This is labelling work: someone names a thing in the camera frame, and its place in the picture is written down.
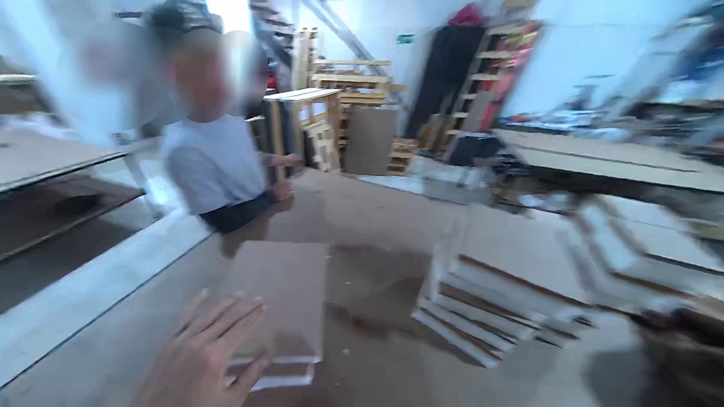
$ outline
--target brown panel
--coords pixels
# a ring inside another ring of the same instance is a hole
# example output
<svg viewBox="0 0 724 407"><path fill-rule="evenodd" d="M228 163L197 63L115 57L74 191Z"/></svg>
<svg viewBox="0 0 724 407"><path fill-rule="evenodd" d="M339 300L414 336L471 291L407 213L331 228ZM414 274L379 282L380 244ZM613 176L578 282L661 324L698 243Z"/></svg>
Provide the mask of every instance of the brown panel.
<svg viewBox="0 0 724 407"><path fill-rule="evenodd" d="M397 110L360 108L350 115L345 169L351 174L385 175L392 139L397 132Z"/></svg>

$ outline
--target finger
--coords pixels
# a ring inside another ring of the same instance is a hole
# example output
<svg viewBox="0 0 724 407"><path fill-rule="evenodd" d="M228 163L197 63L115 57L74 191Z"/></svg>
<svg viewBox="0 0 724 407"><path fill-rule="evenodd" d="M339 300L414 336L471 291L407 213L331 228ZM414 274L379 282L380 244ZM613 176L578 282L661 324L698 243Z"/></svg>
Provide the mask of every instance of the finger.
<svg viewBox="0 0 724 407"><path fill-rule="evenodd" d="M209 312L191 322L188 329L183 332L183 335L198 335L206 331L209 327L216 323L216 321L220 319L227 310L232 308L236 303L239 303L243 296L244 293L238 291L234 293L231 298L227 298L218 303Z"/></svg>
<svg viewBox="0 0 724 407"><path fill-rule="evenodd" d="M239 348L240 344L247 340L263 323L266 307L261 306L254 309L246 318L240 319L231 326L218 341L222 352L229 357Z"/></svg>
<svg viewBox="0 0 724 407"><path fill-rule="evenodd" d="M194 297L193 300L191 300L191 303L186 307L186 311L183 314L181 326L178 327L176 333L174 333L174 336L181 335L181 333L184 332L189 327L189 325L191 325L194 314L196 314L196 311L198 311L199 307L201 307L201 304L203 304L203 302L206 301L208 297L208 288L204 288L199 294L196 294L196 297Z"/></svg>
<svg viewBox="0 0 724 407"><path fill-rule="evenodd" d="M263 377L264 371L270 364L272 364L272 354L265 352L264 355L254 359L244 373L231 384L229 391L232 392L232 398L237 406L244 404L246 396Z"/></svg>
<svg viewBox="0 0 724 407"><path fill-rule="evenodd" d="M229 307L224 315L220 316L209 328L199 335L199 339L203 342L215 341L229 331L235 325L244 322L247 318L254 321L258 319L258 314L263 306L260 299L255 298L254 301L239 301Z"/></svg>

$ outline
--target gray t-shirt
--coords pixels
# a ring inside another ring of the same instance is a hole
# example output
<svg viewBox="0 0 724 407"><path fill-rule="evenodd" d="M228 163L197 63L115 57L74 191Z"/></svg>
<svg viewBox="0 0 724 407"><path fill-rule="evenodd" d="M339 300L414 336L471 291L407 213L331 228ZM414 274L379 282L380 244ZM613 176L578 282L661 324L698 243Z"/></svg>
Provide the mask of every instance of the gray t-shirt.
<svg viewBox="0 0 724 407"><path fill-rule="evenodd" d="M242 117L226 114L208 123L184 119L164 132L166 170L191 214L240 204L266 189L264 163Z"/></svg>

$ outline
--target stack of boards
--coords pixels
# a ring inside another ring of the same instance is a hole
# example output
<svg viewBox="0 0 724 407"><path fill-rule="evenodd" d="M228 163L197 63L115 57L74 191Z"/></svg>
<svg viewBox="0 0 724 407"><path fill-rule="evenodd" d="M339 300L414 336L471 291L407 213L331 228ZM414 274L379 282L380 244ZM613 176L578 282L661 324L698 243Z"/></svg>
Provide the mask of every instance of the stack of boards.
<svg viewBox="0 0 724 407"><path fill-rule="evenodd" d="M244 242L217 297L228 298L239 290L250 298L261 296L266 313L264 322L232 358L229 380L271 350L274 359L254 390L312 383L314 365L322 360L328 257L329 247L320 243Z"/></svg>
<svg viewBox="0 0 724 407"><path fill-rule="evenodd" d="M469 206L436 243L412 317L484 367L525 340L572 343L595 310L557 233L542 220Z"/></svg>
<svg viewBox="0 0 724 407"><path fill-rule="evenodd" d="M724 264L661 205L591 196L566 233L599 305L666 311L677 299L724 299Z"/></svg>

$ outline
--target plywood sheet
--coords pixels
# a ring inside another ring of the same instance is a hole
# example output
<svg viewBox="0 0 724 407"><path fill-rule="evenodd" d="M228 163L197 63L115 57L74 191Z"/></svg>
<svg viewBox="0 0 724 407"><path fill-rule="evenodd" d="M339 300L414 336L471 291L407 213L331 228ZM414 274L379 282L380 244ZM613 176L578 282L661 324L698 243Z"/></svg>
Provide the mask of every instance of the plywood sheet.
<svg viewBox="0 0 724 407"><path fill-rule="evenodd" d="M329 246L322 243L245 242L219 286L219 297L243 290L264 298L264 324L236 361L274 346L277 363L316 363L322 357L322 304Z"/></svg>
<svg viewBox="0 0 724 407"><path fill-rule="evenodd" d="M345 169L350 174L385 175L392 139L397 131L397 110L360 108L350 115Z"/></svg>
<svg viewBox="0 0 724 407"><path fill-rule="evenodd" d="M0 132L0 192L125 154L32 132Z"/></svg>
<svg viewBox="0 0 724 407"><path fill-rule="evenodd" d="M658 147L509 130L494 133L533 167L724 193L720 168Z"/></svg>
<svg viewBox="0 0 724 407"><path fill-rule="evenodd" d="M471 205L467 219L462 260L574 303L589 302L565 248L551 236L553 228L482 205Z"/></svg>

